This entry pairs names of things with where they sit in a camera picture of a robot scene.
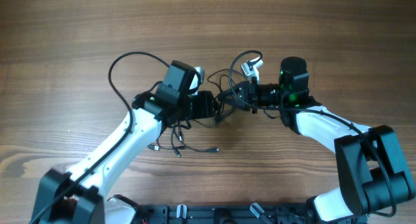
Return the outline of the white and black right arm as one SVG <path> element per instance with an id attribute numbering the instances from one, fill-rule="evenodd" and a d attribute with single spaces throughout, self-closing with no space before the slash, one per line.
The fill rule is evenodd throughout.
<path id="1" fill-rule="evenodd" d="M 331 113 L 309 94 L 302 58 L 283 59 L 276 84 L 260 84 L 262 64 L 261 58 L 242 64 L 244 80 L 231 83 L 219 100 L 252 112 L 277 110 L 286 127 L 334 153 L 339 187 L 310 198 L 305 223 L 355 221 L 368 214 L 392 217 L 398 204 L 415 198 L 415 182 L 391 127 L 368 127 Z"/>

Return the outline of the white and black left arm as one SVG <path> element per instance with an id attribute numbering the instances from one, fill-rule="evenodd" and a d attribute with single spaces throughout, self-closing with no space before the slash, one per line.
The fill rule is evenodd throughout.
<path id="1" fill-rule="evenodd" d="M 134 201 L 107 195 L 133 159 L 178 121 L 207 118 L 204 71 L 173 61 L 155 93 L 138 94 L 120 125 L 64 173 L 50 169 L 39 183 L 31 223 L 145 223 Z"/>

